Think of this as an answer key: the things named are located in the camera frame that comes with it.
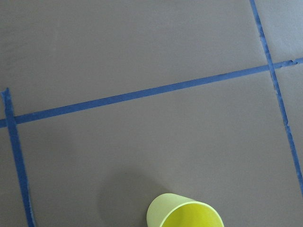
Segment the yellow plastic cup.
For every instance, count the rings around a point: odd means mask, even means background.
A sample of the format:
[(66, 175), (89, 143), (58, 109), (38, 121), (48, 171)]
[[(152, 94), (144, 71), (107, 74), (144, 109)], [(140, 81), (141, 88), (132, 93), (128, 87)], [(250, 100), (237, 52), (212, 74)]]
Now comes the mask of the yellow plastic cup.
[(223, 227), (218, 212), (210, 205), (173, 193), (157, 196), (146, 214), (149, 227)]

